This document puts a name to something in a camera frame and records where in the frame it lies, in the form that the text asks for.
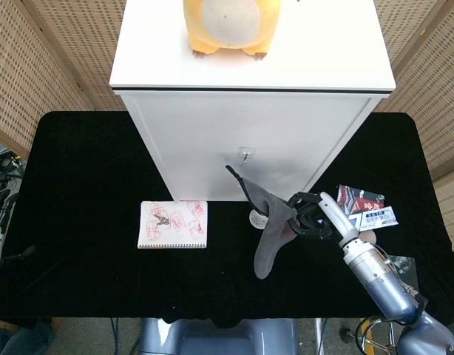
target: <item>plush toy feet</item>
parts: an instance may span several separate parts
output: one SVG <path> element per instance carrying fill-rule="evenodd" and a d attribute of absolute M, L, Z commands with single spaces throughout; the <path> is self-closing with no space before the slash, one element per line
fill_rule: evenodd
<path fill-rule="evenodd" d="M 192 54 L 196 55 L 196 57 L 203 57 L 205 54 L 212 54 L 219 50 L 219 47 L 207 44 L 191 33 L 189 33 L 189 44 L 191 45 Z"/>
<path fill-rule="evenodd" d="M 255 55 L 254 55 L 255 59 L 264 59 L 265 56 L 266 56 L 266 53 L 264 53 L 264 52 L 258 52 L 258 53 L 255 53 Z"/>
<path fill-rule="evenodd" d="M 202 58 L 203 56 L 206 55 L 204 52 L 199 52 L 197 50 L 192 50 L 192 54 L 194 54 L 194 57 L 196 58 Z"/>

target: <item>red sketch drawing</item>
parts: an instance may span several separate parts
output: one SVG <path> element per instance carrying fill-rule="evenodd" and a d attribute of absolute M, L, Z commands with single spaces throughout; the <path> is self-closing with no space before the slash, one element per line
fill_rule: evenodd
<path fill-rule="evenodd" d="M 191 233 L 192 239 L 195 239 L 195 240 L 201 238 L 203 236 L 203 234 L 205 233 L 203 227 L 199 223 L 199 220 L 193 220 L 193 221 L 189 222 L 188 229 L 189 229 L 189 233 Z"/>
<path fill-rule="evenodd" d="M 149 240 L 156 240 L 161 237 L 160 228 L 156 220 L 150 220 L 146 225 L 146 234 Z"/>
<path fill-rule="evenodd" d="M 150 203 L 150 211 L 154 218 L 157 219 L 157 226 L 160 231 L 165 231 L 171 228 L 168 212 L 161 208 L 157 203 Z"/>
<path fill-rule="evenodd" d="M 203 207 L 199 201 L 187 201 L 186 205 L 193 216 L 200 217 L 204 214 Z"/>
<path fill-rule="evenodd" d="M 176 231 L 180 231 L 186 226 L 183 216 L 179 211 L 173 212 L 171 216 L 169 216 L 169 221 L 171 222 L 171 225 L 176 229 Z"/>
<path fill-rule="evenodd" d="M 160 207 L 157 203 L 150 203 L 150 211 L 153 216 L 165 217 L 168 218 L 168 212 L 163 208 Z"/>

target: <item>black cable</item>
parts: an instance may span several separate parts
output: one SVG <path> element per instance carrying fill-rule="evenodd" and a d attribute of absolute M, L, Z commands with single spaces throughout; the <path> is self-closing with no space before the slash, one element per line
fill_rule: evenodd
<path fill-rule="evenodd" d="M 140 338 L 138 338 L 135 343 L 132 345 L 132 348 L 130 349 L 129 355 L 135 354 L 135 351 L 137 350 L 137 346 L 140 344 Z"/>
<path fill-rule="evenodd" d="M 324 341 L 324 333 L 325 327 L 328 325 L 328 318 L 325 319 L 324 324 L 322 325 L 321 337 L 319 338 L 319 350 L 317 351 L 317 355 L 321 354 L 322 342 Z"/>
<path fill-rule="evenodd" d="M 11 178 L 16 178 L 16 179 L 23 179 L 23 177 L 21 175 L 7 174 L 7 176 L 10 176 Z"/>
<path fill-rule="evenodd" d="M 380 316 L 371 316 L 371 317 L 368 317 L 368 318 L 364 318 L 357 325 L 357 328 L 355 328 L 355 345 L 357 345 L 357 348 L 360 350 L 360 353 L 363 354 L 363 355 L 367 355 L 367 353 L 365 353 L 362 350 L 362 345 L 359 344 L 359 331 L 360 331 L 360 328 L 362 327 L 362 325 L 364 325 L 365 322 L 374 321 L 374 320 L 377 320 L 378 318 L 380 318 Z"/>
<path fill-rule="evenodd" d="M 13 172 L 16 170 L 16 166 L 13 165 L 13 161 L 19 159 L 18 155 L 14 152 L 5 152 L 0 154 L 0 172 Z"/>
<path fill-rule="evenodd" d="M 114 336 L 114 355 L 118 355 L 118 317 L 116 318 L 115 324 L 114 319 L 110 318 L 110 325 L 112 326 L 112 335 Z"/>
<path fill-rule="evenodd" d="M 17 164 L 17 171 L 20 174 L 21 178 L 23 178 L 23 175 L 25 175 L 25 171 L 23 169 L 23 166 L 21 165 L 20 159 L 18 159 L 16 164 Z"/>

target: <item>spiral notebook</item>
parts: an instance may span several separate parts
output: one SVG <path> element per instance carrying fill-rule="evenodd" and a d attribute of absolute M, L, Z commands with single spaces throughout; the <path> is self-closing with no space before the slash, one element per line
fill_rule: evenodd
<path fill-rule="evenodd" d="M 141 203 L 139 249 L 191 249 L 206 245 L 206 201 Z"/>

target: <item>white cabinet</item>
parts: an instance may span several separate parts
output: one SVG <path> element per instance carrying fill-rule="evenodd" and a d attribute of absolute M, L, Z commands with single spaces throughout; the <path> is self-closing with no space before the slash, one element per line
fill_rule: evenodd
<path fill-rule="evenodd" d="M 307 191 L 395 87 L 373 0 L 282 0 L 262 61 L 195 58 L 181 1 L 127 0 L 110 84 L 180 200 L 245 200 L 226 164 Z"/>

